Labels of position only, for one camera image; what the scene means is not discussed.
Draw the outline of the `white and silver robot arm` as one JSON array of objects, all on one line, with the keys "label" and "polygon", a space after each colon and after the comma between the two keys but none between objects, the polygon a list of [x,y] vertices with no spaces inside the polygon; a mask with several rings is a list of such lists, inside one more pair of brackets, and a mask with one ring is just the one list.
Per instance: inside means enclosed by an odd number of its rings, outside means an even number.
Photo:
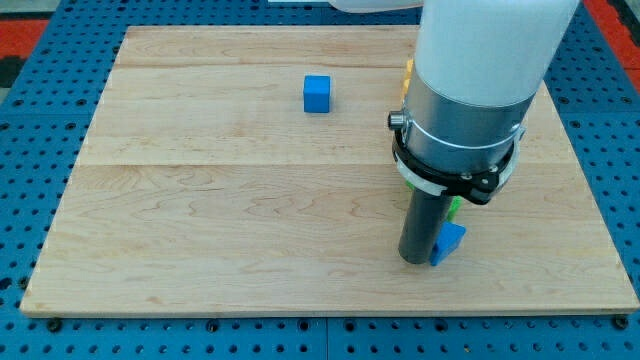
[{"label": "white and silver robot arm", "polygon": [[409,88],[390,112],[415,194],[484,205],[515,171],[522,122],[579,0],[330,0],[348,13],[421,8]]}]

